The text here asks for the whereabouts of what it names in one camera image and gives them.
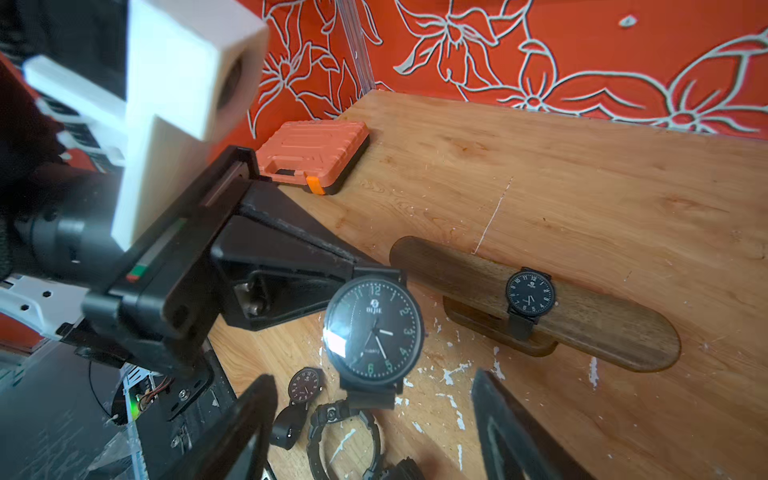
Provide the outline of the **black watch placed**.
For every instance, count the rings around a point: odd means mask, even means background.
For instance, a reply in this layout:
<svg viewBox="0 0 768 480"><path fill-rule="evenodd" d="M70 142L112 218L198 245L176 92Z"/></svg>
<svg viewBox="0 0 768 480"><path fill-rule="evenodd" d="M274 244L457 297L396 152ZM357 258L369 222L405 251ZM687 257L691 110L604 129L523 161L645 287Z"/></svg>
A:
<svg viewBox="0 0 768 480"><path fill-rule="evenodd" d="M505 297L507 333L516 340L527 341L539 318L554 308L556 290L549 274L522 267L508 279Z"/></svg>

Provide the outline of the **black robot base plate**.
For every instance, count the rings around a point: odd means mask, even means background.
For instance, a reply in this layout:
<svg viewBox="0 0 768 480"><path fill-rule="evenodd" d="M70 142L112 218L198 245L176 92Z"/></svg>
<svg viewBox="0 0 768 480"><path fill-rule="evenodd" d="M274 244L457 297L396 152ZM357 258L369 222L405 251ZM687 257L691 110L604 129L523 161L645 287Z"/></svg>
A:
<svg viewBox="0 0 768 480"><path fill-rule="evenodd" d="M190 377L175 379L128 424L138 442L132 455L135 479L159 479L190 452L234 404L236 395L209 341Z"/></svg>

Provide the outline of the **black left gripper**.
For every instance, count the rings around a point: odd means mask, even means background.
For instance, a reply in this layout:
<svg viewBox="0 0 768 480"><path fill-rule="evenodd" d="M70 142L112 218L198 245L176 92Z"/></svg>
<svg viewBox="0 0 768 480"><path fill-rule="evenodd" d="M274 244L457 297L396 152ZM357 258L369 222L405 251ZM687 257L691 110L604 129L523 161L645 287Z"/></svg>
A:
<svg viewBox="0 0 768 480"><path fill-rule="evenodd" d="M406 281L275 184L255 182L231 217L257 172L253 150L227 147L100 278L82 304L82 357L189 374L220 310L213 266L223 318L249 331L325 310L352 278Z"/></svg>

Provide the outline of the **black slim round watch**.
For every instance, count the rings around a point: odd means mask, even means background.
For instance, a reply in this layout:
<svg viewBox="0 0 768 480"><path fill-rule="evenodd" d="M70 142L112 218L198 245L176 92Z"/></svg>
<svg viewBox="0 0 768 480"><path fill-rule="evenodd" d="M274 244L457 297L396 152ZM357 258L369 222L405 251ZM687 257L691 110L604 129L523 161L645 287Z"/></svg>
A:
<svg viewBox="0 0 768 480"><path fill-rule="evenodd" d="M394 409L425 340L405 272L357 269L327 306L322 340L352 408Z"/></svg>

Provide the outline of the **dark wooden watch stand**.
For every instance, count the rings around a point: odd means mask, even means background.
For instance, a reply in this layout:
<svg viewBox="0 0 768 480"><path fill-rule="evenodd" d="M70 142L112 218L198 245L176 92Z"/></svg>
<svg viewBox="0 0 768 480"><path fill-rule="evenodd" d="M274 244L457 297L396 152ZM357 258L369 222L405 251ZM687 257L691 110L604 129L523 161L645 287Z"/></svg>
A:
<svg viewBox="0 0 768 480"><path fill-rule="evenodd" d="M563 344L641 373L681 356L679 334L662 314L541 270L414 236L397 240L389 261L440 294L450 320L530 356Z"/></svg>

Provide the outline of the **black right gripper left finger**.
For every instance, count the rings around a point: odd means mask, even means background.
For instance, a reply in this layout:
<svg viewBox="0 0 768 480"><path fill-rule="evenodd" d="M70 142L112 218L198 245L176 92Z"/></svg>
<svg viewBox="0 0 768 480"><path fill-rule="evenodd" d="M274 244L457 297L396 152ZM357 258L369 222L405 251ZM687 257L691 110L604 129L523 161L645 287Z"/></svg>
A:
<svg viewBox="0 0 768 480"><path fill-rule="evenodd" d="M262 374L238 397L193 449L176 462L165 479L224 479L242 454L250 453L245 477L260 479L267 464L277 408L277 388Z"/></svg>

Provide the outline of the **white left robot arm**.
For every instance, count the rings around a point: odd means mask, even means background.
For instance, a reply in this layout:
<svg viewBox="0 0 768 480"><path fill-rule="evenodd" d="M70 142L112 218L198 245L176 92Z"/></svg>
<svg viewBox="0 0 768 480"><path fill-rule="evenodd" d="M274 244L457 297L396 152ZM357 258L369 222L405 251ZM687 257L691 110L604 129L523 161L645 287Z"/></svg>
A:
<svg viewBox="0 0 768 480"><path fill-rule="evenodd" d="M189 376L215 320L258 331L405 278L228 141L267 24L238 1L1 5L1 310L82 357Z"/></svg>

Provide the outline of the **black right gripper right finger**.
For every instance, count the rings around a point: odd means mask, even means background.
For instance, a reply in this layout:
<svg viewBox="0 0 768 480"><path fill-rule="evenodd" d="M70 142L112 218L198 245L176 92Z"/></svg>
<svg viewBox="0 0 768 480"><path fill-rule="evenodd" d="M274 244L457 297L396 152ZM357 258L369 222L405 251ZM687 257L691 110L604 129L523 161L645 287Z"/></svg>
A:
<svg viewBox="0 0 768 480"><path fill-rule="evenodd" d="M592 477L491 372L476 372L471 399L489 479Z"/></svg>

